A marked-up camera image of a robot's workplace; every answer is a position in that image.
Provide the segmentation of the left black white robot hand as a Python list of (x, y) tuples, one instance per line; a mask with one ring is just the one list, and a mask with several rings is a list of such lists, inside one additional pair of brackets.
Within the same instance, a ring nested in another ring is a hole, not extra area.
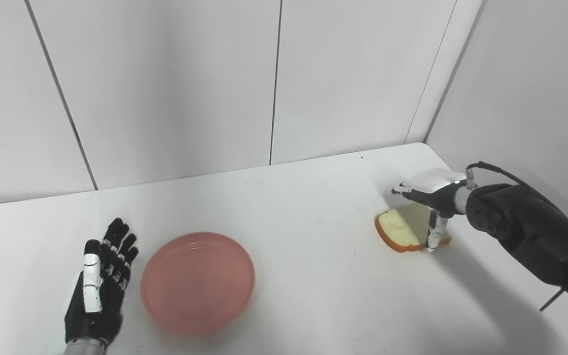
[(65, 314), (65, 354), (104, 355), (123, 324), (122, 306), (137, 238), (115, 218), (101, 240), (85, 244), (84, 263)]

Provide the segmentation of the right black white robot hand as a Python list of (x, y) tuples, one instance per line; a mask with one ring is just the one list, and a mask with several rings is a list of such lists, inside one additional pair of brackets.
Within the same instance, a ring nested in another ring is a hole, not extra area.
[(464, 173), (442, 168), (428, 170), (404, 180), (391, 192), (430, 210), (425, 244), (430, 252), (441, 244), (450, 218), (466, 213), (469, 193)]

